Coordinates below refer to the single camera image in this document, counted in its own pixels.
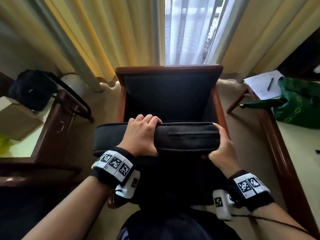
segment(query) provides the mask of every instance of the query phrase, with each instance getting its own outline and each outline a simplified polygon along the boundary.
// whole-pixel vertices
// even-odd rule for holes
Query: beige curtain
[[[275,70],[320,27],[320,0],[250,0],[221,64],[240,81]]]
[[[95,77],[111,81],[116,67],[164,64],[164,0],[41,1]],[[35,14],[29,1],[1,0],[0,8],[1,19],[37,53],[63,73],[75,70],[53,35],[56,30]]]

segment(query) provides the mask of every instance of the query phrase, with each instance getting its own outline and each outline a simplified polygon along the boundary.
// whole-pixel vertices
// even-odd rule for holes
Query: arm
[[[209,154],[209,159],[222,171],[227,178],[230,178],[232,175],[241,170],[241,168],[237,162],[237,156],[233,143],[229,140],[225,129],[217,124],[215,124],[215,126],[218,128],[220,133],[220,146],[218,150]],[[288,223],[303,229],[302,226],[300,226],[276,203],[271,203],[254,210],[253,215]],[[257,222],[270,239],[314,239],[313,237],[301,231],[289,226],[281,225],[279,223],[259,219]]]
[[[152,115],[131,118],[118,147],[134,157],[156,156],[153,137],[157,123],[162,121]],[[87,177],[60,204],[47,214],[23,240],[73,240],[83,239],[112,192],[112,187],[94,176]]]

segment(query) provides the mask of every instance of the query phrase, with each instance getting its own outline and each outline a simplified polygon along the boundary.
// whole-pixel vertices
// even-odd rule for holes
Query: black wristband
[[[121,154],[123,157],[125,157],[131,163],[135,159],[134,156],[130,152],[126,151],[123,148],[119,148],[119,147],[115,146],[115,147],[111,148],[109,151],[114,151],[114,152]],[[134,171],[134,167],[131,166],[130,170],[128,172],[126,172],[124,179],[122,180],[122,178],[121,178],[121,180],[122,180],[122,182],[121,182],[113,174],[110,174],[109,172],[107,172],[104,168],[101,168],[100,166],[93,166],[92,171],[91,171],[91,176],[98,178],[99,181],[101,181],[102,183],[105,183],[105,184],[109,185],[111,188],[115,189],[119,184],[123,187],[126,184],[126,182],[128,181],[128,179],[133,171]]]
[[[255,195],[249,198],[246,198],[242,193],[242,191],[240,190],[240,188],[238,187],[238,184],[234,181],[234,179],[246,174],[248,174],[247,171],[240,170],[229,178],[228,193],[230,194],[231,198],[235,202],[236,206],[238,207],[245,206],[250,212],[253,212],[257,208],[269,205],[272,202],[274,202],[274,199],[272,198],[272,196],[268,191],[263,191],[258,193],[254,189],[254,187],[249,184],[249,182],[248,182],[248,185],[250,185],[250,188],[255,192],[254,193]]]

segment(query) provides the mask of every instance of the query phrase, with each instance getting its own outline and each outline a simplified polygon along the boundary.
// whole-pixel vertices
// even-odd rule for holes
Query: pen
[[[271,81],[270,81],[269,86],[268,86],[268,88],[267,88],[267,91],[268,91],[268,92],[269,92],[269,90],[270,90],[270,87],[271,87],[271,85],[272,85],[273,80],[274,80],[274,78],[271,78]]]

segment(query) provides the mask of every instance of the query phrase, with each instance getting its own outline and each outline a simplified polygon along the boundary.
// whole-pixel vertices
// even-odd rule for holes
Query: box
[[[21,141],[43,122],[34,112],[9,97],[0,98],[0,134]]]

